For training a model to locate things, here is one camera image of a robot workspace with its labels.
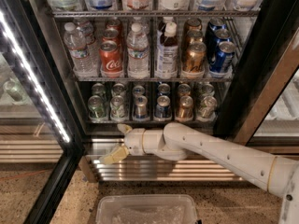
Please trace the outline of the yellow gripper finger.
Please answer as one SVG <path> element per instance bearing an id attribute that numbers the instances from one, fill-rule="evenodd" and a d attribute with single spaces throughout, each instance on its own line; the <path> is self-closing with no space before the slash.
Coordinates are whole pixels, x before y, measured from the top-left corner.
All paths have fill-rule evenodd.
<path id="1" fill-rule="evenodd" d="M 123 134 L 129 133 L 133 129 L 130 125 L 127 124 L 118 124 L 117 127 L 118 130 Z"/>
<path id="2" fill-rule="evenodd" d="M 101 157 L 99 161 L 104 165 L 110 165 L 127 158 L 128 148 L 125 145 L 115 146 L 108 154 Z"/>

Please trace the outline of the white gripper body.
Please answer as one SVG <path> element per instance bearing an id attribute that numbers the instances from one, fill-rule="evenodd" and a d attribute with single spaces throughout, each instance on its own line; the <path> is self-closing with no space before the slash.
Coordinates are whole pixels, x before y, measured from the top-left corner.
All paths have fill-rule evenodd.
<path id="1" fill-rule="evenodd" d="M 124 136 L 124 144 L 133 156 L 142 156 L 143 151 L 143 128 L 132 129 Z"/>

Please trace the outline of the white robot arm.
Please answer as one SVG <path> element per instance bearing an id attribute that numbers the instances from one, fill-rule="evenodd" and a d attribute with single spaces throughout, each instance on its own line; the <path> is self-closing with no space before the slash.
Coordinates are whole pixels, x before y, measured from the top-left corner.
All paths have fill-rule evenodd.
<path id="1" fill-rule="evenodd" d="M 124 144 L 101 157 L 102 164 L 147 154 L 180 161 L 194 152 L 281 198 L 278 224 L 299 224 L 299 161 L 244 147 L 177 122 L 156 130 L 134 129 L 126 124 L 118 129 L 124 134 Z"/>

